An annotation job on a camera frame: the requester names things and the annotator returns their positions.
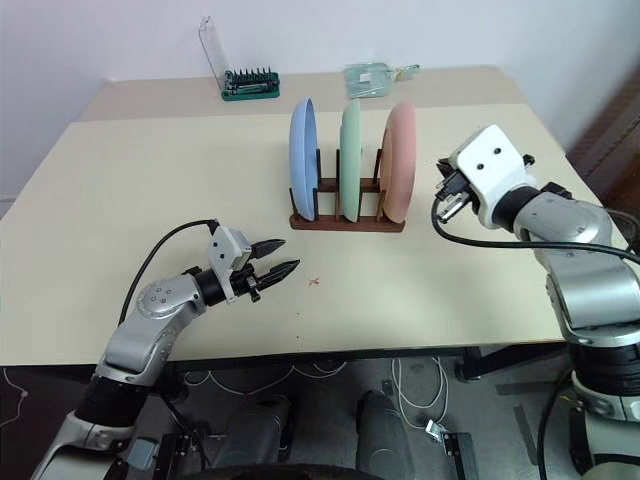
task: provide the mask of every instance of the plate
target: plate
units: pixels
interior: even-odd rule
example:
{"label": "plate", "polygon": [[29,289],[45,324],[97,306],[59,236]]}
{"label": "plate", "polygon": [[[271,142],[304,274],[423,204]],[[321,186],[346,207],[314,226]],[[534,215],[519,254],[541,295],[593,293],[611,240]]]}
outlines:
{"label": "plate", "polygon": [[315,219],[313,189],[318,188],[316,117],[310,98],[303,99],[291,115],[289,173],[293,202],[306,220]]}
{"label": "plate", "polygon": [[416,175],[416,113],[410,102],[396,105],[382,138],[380,189],[386,190],[382,208],[395,223],[407,216]]}
{"label": "plate", "polygon": [[360,208],[361,163],[360,101],[352,100],[342,112],[340,127],[340,206],[342,214],[352,222],[358,221]]}

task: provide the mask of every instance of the pink plate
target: pink plate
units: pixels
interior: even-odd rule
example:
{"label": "pink plate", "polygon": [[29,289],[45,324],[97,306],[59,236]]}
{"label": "pink plate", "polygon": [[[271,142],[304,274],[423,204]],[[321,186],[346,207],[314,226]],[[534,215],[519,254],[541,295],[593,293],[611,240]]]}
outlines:
{"label": "pink plate", "polygon": [[411,103],[402,102],[387,119],[380,159],[380,188],[387,191],[382,208],[396,223],[402,223],[409,210],[416,157],[416,114]]}

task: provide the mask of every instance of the beige table surface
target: beige table surface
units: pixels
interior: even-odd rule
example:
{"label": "beige table surface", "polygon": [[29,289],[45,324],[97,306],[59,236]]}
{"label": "beige table surface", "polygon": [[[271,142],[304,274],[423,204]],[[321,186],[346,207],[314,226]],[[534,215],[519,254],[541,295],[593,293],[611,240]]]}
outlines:
{"label": "beige table surface", "polygon": [[[371,174],[387,115],[363,112],[363,175]],[[545,272],[531,252],[464,247],[433,232],[435,163],[497,123],[536,157],[541,184],[554,180],[597,199],[524,103],[416,115],[416,187],[401,234],[290,229],[289,112],[72,124],[0,222],[0,364],[96,362],[148,250],[174,226],[211,217],[250,241],[287,240],[258,269],[302,263],[258,304],[241,298],[196,319],[175,360],[559,340]],[[317,125],[331,175],[340,113],[319,113]],[[323,209],[328,203],[321,199]],[[485,230],[470,212],[459,217],[449,226],[455,233],[511,238]],[[205,266],[208,238],[204,227],[176,236],[142,284]],[[617,231],[615,243],[624,245]]]}
{"label": "beige table surface", "polygon": [[[290,115],[300,99],[307,96],[313,99],[316,112],[341,112],[347,99],[342,73],[282,75],[280,86],[277,99],[225,102],[213,77],[107,83],[80,121]],[[389,96],[366,99],[362,109],[390,109],[404,99],[411,99],[421,108],[526,103],[516,84],[496,67],[465,67],[424,70],[410,80],[396,82]]]}

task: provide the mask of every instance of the black cable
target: black cable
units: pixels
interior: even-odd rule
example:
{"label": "black cable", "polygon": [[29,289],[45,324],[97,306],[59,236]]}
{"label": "black cable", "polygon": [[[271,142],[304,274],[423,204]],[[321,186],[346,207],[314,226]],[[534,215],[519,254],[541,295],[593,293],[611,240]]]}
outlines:
{"label": "black cable", "polygon": [[142,278],[142,275],[144,274],[144,271],[149,266],[149,263],[151,263],[151,260],[153,259],[154,255],[156,253],[158,253],[158,250],[160,250],[160,247],[167,240],[169,240],[171,237],[173,237],[176,233],[178,233],[178,232],[180,232],[182,230],[186,230],[187,228],[195,227],[197,225],[207,225],[209,227],[209,231],[211,232],[211,234],[213,234],[213,231],[218,226],[218,222],[216,222],[215,220],[196,220],[194,222],[185,223],[185,224],[180,225],[179,227],[176,227],[173,230],[171,230],[164,237],[162,237],[158,243],[156,243],[156,246],[153,247],[151,252],[149,252],[149,255],[147,255],[147,258],[144,260],[144,262],[140,266],[140,269],[138,270],[138,273],[136,273],[136,276],[133,279],[133,282],[131,282],[131,286],[129,287],[129,291],[127,292],[127,296],[124,299],[124,304],[122,305],[122,310],[120,311],[120,319],[118,321],[118,325],[120,325],[122,322],[124,322],[126,320],[126,318],[127,318],[127,310],[129,310],[129,304],[131,303],[131,299],[133,298],[133,294],[135,293],[136,288],[138,287],[138,283],[140,282],[140,279]]}
{"label": "black cable", "polygon": [[440,226],[438,220],[438,205],[440,200],[437,198],[434,200],[431,206],[431,224],[435,231],[442,238],[451,242],[460,243],[462,245],[468,245],[470,247],[481,248],[546,248],[550,250],[587,250],[590,252],[607,253],[609,255],[615,255],[616,257],[629,260],[637,265],[640,265],[640,257],[633,253],[626,252],[619,248],[609,247],[607,245],[599,245],[595,243],[579,243],[579,242],[492,242],[486,240],[474,240],[471,238],[458,237],[450,233],[445,232]]}
{"label": "black cable", "polygon": [[640,243],[640,221],[630,213],[621,210],[615,210],[613,208],[605,208],[605,210],[610,216],[618,217],[626,221],[631,227],[631,238],[629,239],[629,246],[626,249],[627,252],[631,252],[633,247]]}
{"label": "black cable", "polygon": [[551,416],[551,410],[553,409],[553,405],[556,403],[556,398],[558,394],[562,390],[562,388],[570,381],[571,372],[573,371],[573,367],[569,368],[566,372],[560,375],[558,381],[553,387],[553,391],[549,394],[549,398],[547,399],[547,403],[542,410],[542,416],[540,417],[540,425],[538,426],[538,445],[537,445],[537,456],[538,456],[538,473],[540,474],[540,480],[547,480],[547,466],[544,463],[544,434],[547,431],[547,423],[549,422],[549,417]]}
{"label": "black cable", "polygon": [[180,429],[180,431],[184,435],[188,435],[191,438],[191,441],[195,444],[196,448],[198,449],[198,455],[200,456],[200,471],[204,472],[204,470],[206,469],[206,465],[211,467],[211,462],[209,461],[209,458],[204,453],[204,445],[202,445],[202,440],[200,440],[198,433],[189,426],[189,423],[187,422],[187,420],[182,416],[182,414],[178,411],[176,406],[173,403],[171,403],[167,397],[165,397],[164,395],[160,395],[160,398],[162,399],[164,404],[167,406],[167,408],[171,412],[171,416],[173,417],[173,420],[178,425],[178,428]]}

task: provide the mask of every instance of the floor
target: floor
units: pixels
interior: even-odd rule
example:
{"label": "floor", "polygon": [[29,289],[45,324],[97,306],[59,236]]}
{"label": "floor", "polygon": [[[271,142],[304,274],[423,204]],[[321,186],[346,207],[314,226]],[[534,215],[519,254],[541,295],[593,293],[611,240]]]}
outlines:
{"label": "floor", "polygon": [[[414,402],[426,403],[437,387],[435,364],[427,357],[407,357],[403,363],[403,391]],[[481,479],[533,480],[538,478],[535,466],[535,435],[542,405],[550,385],[568,365],[564,356],[542,360],[479,381],[461,383],[453,375],[455,359],[443,359],[449,376],[449,406],[443,424],[450,431],[472,434]],[[309,373],[311,365],[297,365]],[[277,379],[289,366],[228,370],[216,372],[216,378],[229,387],[251,390]],[[71,381],[35,376],[8,370],[10,379],[26,388],[29,396],[22,405],[22,416],[0,431],[0,478],[28,478],[54,437],[66,413],[72,410],[83,386]],[[201,374],[194,373],[192,381]],[[357,436],[355,409],[359,398],[371,389],[381,389],[383,380],[391,379],[391,360],[373,359],[350,362],[339,374],[324,380],[305,378],[297,373],[285,382],[254,397],[241,397],[222,391],[211,381],[190,389],[189,398],[179,409],[193,420],[206,420],[213,432],[223,432],[226,422],[237,408],[261,396],[284,393],[300,402],[300,420],[294,433],[290,463],[322,463],[354,466]],[[394,401],[397,391],[394,389]],[[19,392],[4,379],[0,387],[0,417],[11,418]],[[567,453],[567,411],[570,402],[559,401],[547,431],[547,469],[551,479],[580,478]],[[442,399],[433,409],[438,416]],[[427,417],[405,408],[414,422]],[[151,398],[139,421],[140,435],[158,437],[174,428],[164,405]],[[407,428],[416,464],[417,478],[429,480],[455,479],[455,471],[442,447],[426,434]],[[129,478],[150,478],[148,473],[130,474]]]}

